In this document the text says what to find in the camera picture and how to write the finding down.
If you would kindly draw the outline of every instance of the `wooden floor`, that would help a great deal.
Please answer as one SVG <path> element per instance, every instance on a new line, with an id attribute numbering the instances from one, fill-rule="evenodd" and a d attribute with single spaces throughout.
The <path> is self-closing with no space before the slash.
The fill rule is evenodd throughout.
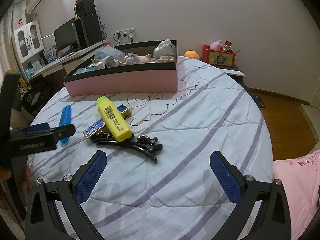
<path id="1" fill-rule="evenodd" d="M 270 132 L 273 160 L 308 154 L 316 145 L 316 139 L 299 104 L 284 98 L 257 95 L 266 106 L 260 110 Z"/>

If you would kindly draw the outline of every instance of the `barcode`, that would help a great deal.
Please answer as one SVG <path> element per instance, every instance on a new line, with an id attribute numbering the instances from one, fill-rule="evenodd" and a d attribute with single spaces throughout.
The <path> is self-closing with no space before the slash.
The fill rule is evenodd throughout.
<path id="1" fill-rule="evenodd" d="M 114 114 L 113 111 L 112 111 L 111 106 L 108 106 L 108 107 L 104 110 L 104 113 L 107 115 L 107 117 L 108 117 L 109 119 L 114 119 L 114 118 L 116 117 L 115 114 Z"/>

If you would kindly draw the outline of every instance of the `red crate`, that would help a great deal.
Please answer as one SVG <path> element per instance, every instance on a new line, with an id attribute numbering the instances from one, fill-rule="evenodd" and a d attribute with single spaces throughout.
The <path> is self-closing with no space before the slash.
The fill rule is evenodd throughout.
<path id="1" fill-rule="evenodd" d="M 210 49 L 210 46 L 203 45 L 203 59 L 209 64 L 234 67 L 236 53 L 223 50 L 212 50 Z"/>

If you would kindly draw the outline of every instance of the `computer monitor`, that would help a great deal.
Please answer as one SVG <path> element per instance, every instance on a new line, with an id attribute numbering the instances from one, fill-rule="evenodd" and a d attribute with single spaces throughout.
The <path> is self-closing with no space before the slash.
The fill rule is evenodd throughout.
<path id="1" fill-rule="evenodd" d="M 57 51 L 65 49 L 68 46 L 73 46 L 73 49 L 78 49 L 78 43 L 72 23 L 75 21 L 72 18 L 64 25 L 54 31 L 54 39 L 56 40 Z"/>

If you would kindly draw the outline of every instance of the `pink storage box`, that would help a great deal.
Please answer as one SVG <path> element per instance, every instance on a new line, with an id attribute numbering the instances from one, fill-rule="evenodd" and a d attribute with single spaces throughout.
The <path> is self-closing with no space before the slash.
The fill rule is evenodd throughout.
<path id="1" fill-rule="evenodd" d="M 153 53 L 161 41 L 147 41 L 116 46 L 125 53 L 140 56 Z M 79 68 L 87 67 L 91 59 L 82 63 L 63 78 L 71 97 L 117 93 L 176 93 L 178 92 L 177 41 L 175 62 L 144 63 L 105 68 L 73 75 Z"/>

